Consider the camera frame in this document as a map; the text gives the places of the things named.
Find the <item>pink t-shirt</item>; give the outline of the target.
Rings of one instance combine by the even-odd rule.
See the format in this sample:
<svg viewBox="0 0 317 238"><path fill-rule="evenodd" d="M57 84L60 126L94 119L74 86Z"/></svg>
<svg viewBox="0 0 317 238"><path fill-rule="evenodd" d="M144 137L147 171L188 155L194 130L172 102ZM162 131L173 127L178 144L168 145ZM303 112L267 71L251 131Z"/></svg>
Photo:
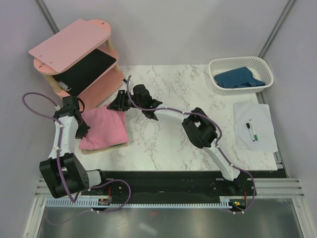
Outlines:
<svg viewBox="0 0 317 238"><path fill-rule="evenodd" d="M79 143L81 150L104 149L127 143L129 140L124 112L102 106L83 112L82 118L90 129Z"/></svg>

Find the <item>wooden tray board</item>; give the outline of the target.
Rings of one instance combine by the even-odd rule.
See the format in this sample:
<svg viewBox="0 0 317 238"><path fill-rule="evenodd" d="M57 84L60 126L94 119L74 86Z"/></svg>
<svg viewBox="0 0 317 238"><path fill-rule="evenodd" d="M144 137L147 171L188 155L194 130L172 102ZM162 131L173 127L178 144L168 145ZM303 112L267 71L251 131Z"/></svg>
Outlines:
<svg viewBox="0 0 317 238"><path fill-rule="evenodd" d="M110 150L110 149L116 149L116 148L122 148L122 147L115 147L115 148L107 147L107 148L101 148L101 149L95 149L95 150L81 150L81 152L84 155L89 155L89 154L95 154L95 153L98 153L98 152L104 152L104 151L107 151L107 150Z"/></svg>

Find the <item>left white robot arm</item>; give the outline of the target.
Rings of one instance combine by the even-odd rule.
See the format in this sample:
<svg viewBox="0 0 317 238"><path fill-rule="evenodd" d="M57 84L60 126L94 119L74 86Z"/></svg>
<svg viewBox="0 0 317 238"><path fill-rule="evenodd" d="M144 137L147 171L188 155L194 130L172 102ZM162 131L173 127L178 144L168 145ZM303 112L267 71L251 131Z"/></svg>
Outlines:
<svg viewBox="0 0 317 238"><path fill-rule="evenodd" d="M55 137L49 158L40 162L39 169L51 195L61 198L90 187L98 194L107 193L109 184L101 178L100 170L87 171L75 155L75 140L82 139L90 127L81 116L75 96L62 99L63 107L54 116Z"/></svg>

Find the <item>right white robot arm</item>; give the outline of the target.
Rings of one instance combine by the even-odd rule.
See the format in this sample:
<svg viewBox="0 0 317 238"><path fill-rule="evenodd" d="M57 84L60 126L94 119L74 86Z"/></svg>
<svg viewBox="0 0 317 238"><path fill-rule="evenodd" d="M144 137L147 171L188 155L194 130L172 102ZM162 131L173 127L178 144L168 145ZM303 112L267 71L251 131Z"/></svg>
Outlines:
<svg viewBox="0 0 317 238"><path fill-rule="evenodd" d="M228 192L238 195L245 189L248 175L237 169L224 155L218 145L221 133L216 124L207 117L204 111L196 107L191 112L182 112L171 107L166 107L150 95L143 84L133 87L132 94L129 90L119 90L116 98L107 109L125 112L130 108L140 109L148 119L156 121L165 120L182 125L189 141L197 148L203 149L216 163L222 177L227 181Z"/></svg>

